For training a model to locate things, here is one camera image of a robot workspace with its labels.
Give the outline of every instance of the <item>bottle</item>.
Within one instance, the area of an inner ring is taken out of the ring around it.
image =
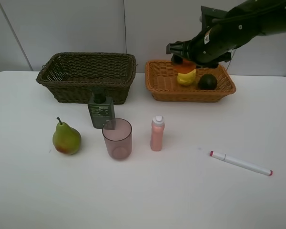
[[[162,149],[163,131],[164,118],[157,115],[152,121],[151,149],[153,151],[160,151]]]
[[[113,99],[106,97],[102,89],[93,89],[88,109],[94,128],[102,129],[105,123],[115,118]]]

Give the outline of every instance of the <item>basket rim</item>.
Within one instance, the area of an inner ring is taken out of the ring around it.
[[[192,90],[192,91],[184,91],[184,90],[178,90],[178,91],[170,91],[170,90],[160,90],[155,87],[152,87],[150,84],[150,64],[154,62],[164,62],[168,63],[171,61],[165,61],[165,60],[151,60],[148,61],[145,65],[145,85],[148,91],[155,93],[155,94],[186,94],[186,95],[197,95],[197,94],[209,94],[209,95],[230,95],[234,94],[236,92],[236,87],[234,82],[232,81],[231,77],[229,76],[228,72],[226,71],[225,67],[223,67],[221,64],[218,65],[221,70],[224,71],[229,83],[232,86],[232,89],[230,90]]]
[[[75,82],[75,81],[49,81],[43,79],[44,73],[51,67],[53,62],[62,55],[70,55],[70,56],[80,56],[80,55],[114,55],[114,56],[126,56],[129,57],[129,61],[131,62],[132,73],[129,77],[125,78],[125,81],[120,82],[101,82],[101,81],[94,81],[94,82]],[[42,70],[38,73],[36,81],[43,86],[96,86],[101,85],[102,87],[128,87],[133,83],[136,74],[136,59],[134,55],[128,53],[115,53],[115,52],[60,52],[53,55],[50,60],[42,67]]]

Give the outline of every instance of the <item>pear stem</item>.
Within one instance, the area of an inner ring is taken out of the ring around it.
[[[59,117],[57,117],[57,120],[59,121],[59,123],[62,125],[61,119]]]

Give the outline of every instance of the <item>dark brown wicker basket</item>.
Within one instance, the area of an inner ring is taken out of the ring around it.
[[[114,104],[123,104],[135,73],[136,60],[130,54],[62,52],[46,63],[36,81],[60,103],[87,104],[91,88],[101,87]]]

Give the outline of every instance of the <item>wicker basket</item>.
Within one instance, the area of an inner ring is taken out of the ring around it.
[[[123,104],[135,70],[133,55],[63,52],[49,60],[36,81],[47,87],[60,103],[87,104],[91,88],[101,87],[114,104]]]
[[[217,78],[215,90],[199,90],[196,85],[205,74]],[[223,97],[236,91],[225,68],[221,65],[216,69],[197,69],[195,82],[190,86],[182,86],[177,82],[178,72],[170,61],[149,61],[146,63],[145,84],[152,92],[155,100],[170,102],[218,102]]]

